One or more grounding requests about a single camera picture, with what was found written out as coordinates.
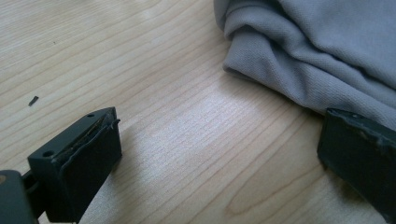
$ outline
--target black plastic part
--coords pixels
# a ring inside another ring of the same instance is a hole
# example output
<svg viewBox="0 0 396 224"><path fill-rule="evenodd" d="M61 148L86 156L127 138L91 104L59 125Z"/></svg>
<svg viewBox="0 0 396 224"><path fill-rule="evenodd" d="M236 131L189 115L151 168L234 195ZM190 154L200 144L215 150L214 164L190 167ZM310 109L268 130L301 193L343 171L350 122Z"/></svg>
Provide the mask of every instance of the black plastic part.
<svg viewBox="0 0 396 224"><path fill-rule="evenodd" d="M24 174L22 180L33 215L35 218L39 218L45 212L46 192L35 180L32 171Z"/></svg>
<svg viewBox="0 0 396 224"><path fill-rule="evenodd" d="M29 102L29 106L32 106L38 100L38 96L33 97L32 101Z"/></svg>
<svg viewBox="0 0 396 224"><path fill-rule="evenodd" d="M17 171L0 171L0 223L38 223Z"/></svg>
<svg viewBox="0 0 396 224"><path fill-rule="evenodd" d="M95 111L28 157L34 178L46 192L49 221L80 221L121 158L118 122L114 107Z"/></svg>
<svg viewBox="0 0 396 224"><path fill-rule="evenodd" d="M320 160L396 223L396 132L361 115L328 109Z"/></svg>

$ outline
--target wooden table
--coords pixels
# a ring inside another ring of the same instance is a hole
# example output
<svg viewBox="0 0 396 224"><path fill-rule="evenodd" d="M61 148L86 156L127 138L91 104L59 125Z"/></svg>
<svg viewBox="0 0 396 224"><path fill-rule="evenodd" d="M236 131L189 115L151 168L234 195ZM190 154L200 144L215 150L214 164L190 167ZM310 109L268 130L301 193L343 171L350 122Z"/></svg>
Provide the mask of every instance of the wooden table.
<svg viewBox="0 0 396 224"><path fill-rule="evenodd" d="M1 1L0 169L115 106L123 158L81 223L385 223L320 165L321 115L222 71L212 5Z"/></svg>

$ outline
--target wood grain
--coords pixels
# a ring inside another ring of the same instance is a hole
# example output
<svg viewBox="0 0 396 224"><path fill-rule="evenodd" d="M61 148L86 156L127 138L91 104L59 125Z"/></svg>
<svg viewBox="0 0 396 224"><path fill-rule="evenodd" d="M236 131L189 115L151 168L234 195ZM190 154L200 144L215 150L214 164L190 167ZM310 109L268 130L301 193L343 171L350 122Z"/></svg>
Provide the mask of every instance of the wood grain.
<svg viewBox="0 0 396 224"><path fill-rule="evenodd" d="M320 115L222 71L212 4L2 1L0 169L114 105L123 159L81 223L384 223L320 165Z"/></svg>

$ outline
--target small black debris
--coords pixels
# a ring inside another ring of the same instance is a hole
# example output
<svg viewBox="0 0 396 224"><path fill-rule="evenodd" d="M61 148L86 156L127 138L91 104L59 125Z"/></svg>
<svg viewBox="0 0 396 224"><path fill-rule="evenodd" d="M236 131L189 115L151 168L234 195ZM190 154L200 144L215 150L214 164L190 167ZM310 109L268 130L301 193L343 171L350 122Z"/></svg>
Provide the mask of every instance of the small black debris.
<svg viewBox="0 0 396 224"><path fill-rule="evenodd" d="M29 106L32 106L38 100L38 96L33 97L33 100L29 103Z"/></svg>

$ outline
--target gray cloth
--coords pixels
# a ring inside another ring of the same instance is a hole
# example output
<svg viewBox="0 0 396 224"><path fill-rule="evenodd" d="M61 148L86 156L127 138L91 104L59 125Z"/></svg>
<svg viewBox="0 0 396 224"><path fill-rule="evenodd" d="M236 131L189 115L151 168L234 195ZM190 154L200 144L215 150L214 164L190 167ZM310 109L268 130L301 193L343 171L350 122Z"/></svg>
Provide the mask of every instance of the gray cloth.
<svg viewBox="0 0 396 224"><path fill-rule="evenodd" d="M394 0L215 0L227 72L299 105L345 109L396 130Z"/></svg>

